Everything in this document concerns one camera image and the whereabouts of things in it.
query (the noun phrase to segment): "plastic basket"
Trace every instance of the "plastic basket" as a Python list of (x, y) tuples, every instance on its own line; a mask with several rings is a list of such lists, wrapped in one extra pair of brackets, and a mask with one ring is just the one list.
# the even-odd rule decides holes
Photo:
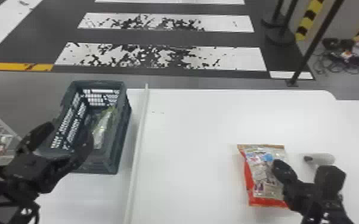
[(47, 157), (73, 153), (80, 130), (88, 128), (95, 135), (93, 128), (97, 122), (108, 117), (101, 147), (95, 148), (76, 172), (116, 174), (130, 116), (131, 107), (123, 82), (74, 81), (61, 101), (56, 129), (39, 152)]

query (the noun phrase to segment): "red snack bag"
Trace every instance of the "red snack bag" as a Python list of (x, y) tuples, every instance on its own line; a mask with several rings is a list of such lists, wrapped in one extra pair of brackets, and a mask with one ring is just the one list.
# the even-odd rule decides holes
[(238, 145), (245, 158), (244, 175), (249, 205), (258, 207), (284, 207), (283, 185), (271, 172), (275, 159), (285, 159), (283, 145)]

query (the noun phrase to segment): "floor marking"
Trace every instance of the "floor marking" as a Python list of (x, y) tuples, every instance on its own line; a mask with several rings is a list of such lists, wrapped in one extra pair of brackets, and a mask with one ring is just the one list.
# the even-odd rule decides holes
[(260, 48), (67, 43), (55, 65), (267, 71)]
[(243, 0), (96, 0), (96, 2), (244, 5)]
[(51, 71), (52, 64), (0, 63), (1, 71)]
[(41, 1), (42, 0), (6, 0), (0, 5), (0, 43)]
[(87, 13), (78, 28), (254, 32), (248, 15)]
[[(270, 71), (270, 76), (273, 79), (290, 79), (294, 71)], [(312, 73), (303, 71), (298, 79), (313, 79)]]

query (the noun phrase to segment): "yellow line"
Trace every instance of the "yellow line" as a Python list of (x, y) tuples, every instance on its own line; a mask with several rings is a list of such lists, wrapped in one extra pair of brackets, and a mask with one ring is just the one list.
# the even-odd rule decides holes
[(53, 64), (0, 63), (2, 71), (51, 71)]

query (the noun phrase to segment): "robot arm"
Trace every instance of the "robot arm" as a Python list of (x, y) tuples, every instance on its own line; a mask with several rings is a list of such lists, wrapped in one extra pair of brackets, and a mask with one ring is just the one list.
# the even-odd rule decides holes
[[(93, 150), (93, 136), (85, 130), (77, 138), (74, 153), (64, 157), (45, 158), (34, 154), (38, 146), (52, 133), (52, 123), (44, 123), (19, 143), (16, 156), (0, 167), (0, 224), (27, 224), (33, 218), (39, 222), (39, 208), (35, 203), (39, 194), (50, 193), (61, 178), (77, 169)], [(1, 209), (14, 211), (1, 217)]]
[(346, 174), (335, 166), (320, 166), (314, 183), (304, 183), (285, 162), (274, 160), (274, 176), (284, 185), (284, 201), (303, 215), (302, 224), (353, 224), (339, 196)]

